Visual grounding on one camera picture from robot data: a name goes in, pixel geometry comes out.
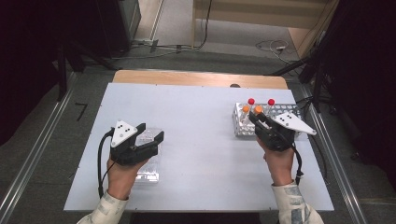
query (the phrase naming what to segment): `transparent box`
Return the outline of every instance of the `transparent box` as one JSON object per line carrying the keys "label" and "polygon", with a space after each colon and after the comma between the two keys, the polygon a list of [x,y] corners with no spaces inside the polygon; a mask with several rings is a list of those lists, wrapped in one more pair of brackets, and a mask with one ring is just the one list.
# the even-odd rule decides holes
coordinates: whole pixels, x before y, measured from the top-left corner
{"label": "transparent box", "polygon": [[[154,141],[154,137],[161,132],[161,129],[147,128],[136,137],[136,145],[141,146]],[[151,157],[148,162],[137,172],[135,183],[155,184],[160,180],[161,144],[158,145],[158,155]]]}

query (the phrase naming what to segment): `hand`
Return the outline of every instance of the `hand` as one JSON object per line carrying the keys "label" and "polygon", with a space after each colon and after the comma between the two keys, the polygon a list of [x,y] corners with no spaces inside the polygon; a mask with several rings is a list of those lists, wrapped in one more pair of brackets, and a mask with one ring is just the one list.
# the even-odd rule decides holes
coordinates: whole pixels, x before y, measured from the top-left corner
{"label": "hand", "polygon": [[107,169],[114,163],[113,167],[108,170],[108,190],[107,193],[119,200],[127,200],[131,194],[132,186],[137,177],[139,169],[146,164],[148,160],[141,161],[133,166],[121,166],[108,159]]}
{"label": "hand", "polygon": [[283,186],[290,184],[293,180],[291,178],[291,167],[293,165],[294,151],[292,148],[285,151],[273,151],[257,138],[257,142],[264,149],[264,159],[268,164],[268,169],[275,186]]}

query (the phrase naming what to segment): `white sleeve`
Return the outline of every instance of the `white sleeve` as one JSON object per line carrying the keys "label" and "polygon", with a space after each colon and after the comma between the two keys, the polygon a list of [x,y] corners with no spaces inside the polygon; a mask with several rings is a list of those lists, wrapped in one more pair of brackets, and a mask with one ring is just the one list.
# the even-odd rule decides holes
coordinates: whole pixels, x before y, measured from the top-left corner
{"label": "white sleeve", "polygon": [[323,223],[318,212],[305,203],[300,189],[295,182],[275,187],[272,186],[279,209],[279,223]]}
{"label": "white sleeve", "polygon": [[105,192],[96,209],[78,224],[117,224],[120,221],[128,201],[121,201]]}

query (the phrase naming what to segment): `metal frame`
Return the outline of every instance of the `metal frame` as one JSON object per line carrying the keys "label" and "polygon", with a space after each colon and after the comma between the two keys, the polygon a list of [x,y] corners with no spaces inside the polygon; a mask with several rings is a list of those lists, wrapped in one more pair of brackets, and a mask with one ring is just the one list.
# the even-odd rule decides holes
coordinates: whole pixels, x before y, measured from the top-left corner
{"label": "metal frame", "polygon": [[12,181],[11,185],[8,187],[8,190],[5,194],[6,196],[0,206],[0,224],[6,224],[11,217],[15,206],[17,205],[20,197],[22,196],[30,177],[35,170],[35,167],[40,161],[41,155],[43,154],[48,141],[50,140],[52,133],[55,130],[56,125],[58,124],[58,121],[67,106],[67,103],[69,102],[70,96],[73,93],[74,86],[77,80],[77,74],[73,72],[68,80],[68,86],[70,87],[70,89],[66,92],[65,97],[62,99],[62,101],[56,103],[43,130],[35,141],[31,152],[27,156],[25,162],[23,163],[20,171]]}
{"label": "metal frame", "polygon": [[[301,85],[302,93],[304,97],[311,96],[310,90],[305,85]],[[347,177],[347,173],[344,169],[343,164],[340,162],[337,152],[335,151],[334,145],[332,143],[332,139],[326,129],[326,126],[323,122],[323,118],[321,114],[318,114],[313,106],[310,106],[309,112],[312,116],[312,119],[317,127],[317,131],[319,137],[323,143],[324,151],[329,159],[330,166],[333,169],[335,179],[338,183],[338,186],[343,194],[344,201],[346,202],[346,207],[349,211],[350,216],[352,217],[353,223],[361,224],[368,223],[359,203],[358,197],[355,194],[352,185]]]}

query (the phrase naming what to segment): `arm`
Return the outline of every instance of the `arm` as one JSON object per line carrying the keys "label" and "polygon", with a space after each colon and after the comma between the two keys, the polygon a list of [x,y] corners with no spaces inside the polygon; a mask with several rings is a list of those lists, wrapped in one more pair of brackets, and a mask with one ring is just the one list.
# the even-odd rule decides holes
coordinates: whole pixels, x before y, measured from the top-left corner
{"label": "arm", "polygon": [[[107,169],[114,161],[108,159]],[[108,170],[108,190],[100,200],[96,209],[78,224],[117,224],[128,203],[137,172],[147,161],[134,166],[121,166],[117,163]]]}
{"label": "arm", "polygon": [[318,212],[305,203],[303,196],[291,178],[294,151],[289,148],[283,152],[273,151],[257,138],[264,149],[264,159],[274,181],[272,185],[279,208],[280,223],[323,223]]}

